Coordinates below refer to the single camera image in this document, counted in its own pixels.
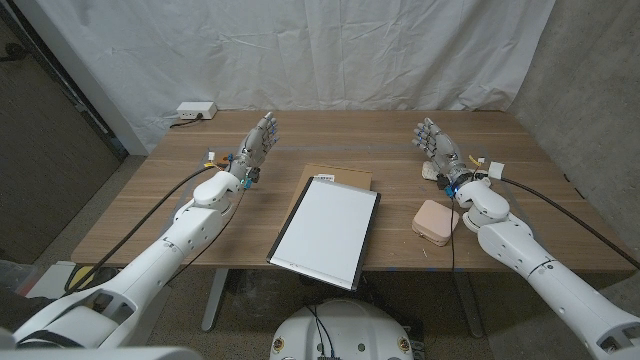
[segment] cardboard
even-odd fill
[[[337,183],[355,186],[365,190],[371,190],[371,178],[373,177],[373,172],[347,169],[329,165],[306,164],[304,170],[302,170],[302,175],[300,176],[300,181],[298,181],[296,191],[293,193],[293,197],[291,198],[291,203],[289,204],[287,213],[282,220],[283,226],[285,221],[287,221],[291,210],[296,205],[296,201],[300,197],[300,194],[307,184],[307,181],[310,177],[316,175],[333,175],[334,181]]]

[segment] whiteboard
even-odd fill
[[[355,290],[380,194],[310,178],[267,261]]]

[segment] white backdrop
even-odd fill
[[[39,0],[147,150],[220,109],[500,109],[554,0]]]

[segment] wooden table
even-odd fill
[[[192,173],[208,148],[235,152],[263,112],[220,111],[212,121],[169,131],[72,254],[96,263],[171,187]],[[556,200],[627,249],[512,115],[453,111],[276,112],[280,141],[262,165],[260,182],[246,192],[219,239],[194,265],[272,268],[266,256],[282,224],[305,163],[373,171],[371,189],[382,194],[364,270],[449,271],[451,246],[416,236],[411,220],[426,199],[451,202],[435,183],[422,179],[425,155],[411,147],[412,130],[434,120],[463,152],[506,164],[503,175]],[[200,183],[212,172],[200,175]],[[593,235],[542,200],[494,180],[512,211],[532,225],[543,246],[578,272],[628,272],[633,268]],[[178,204],[177,191],[107,264],[125,265],[160,235]],[[507,271],[484,253],[460,222],[454,232],[455,265],[464,271]]]

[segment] wall outlet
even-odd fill
[[[198,114],[202,114],[202,119],[213,119],[218,108],[212,101],[208,102],[183,102],[178,106],[178,116],[183,120],[195,119]]]

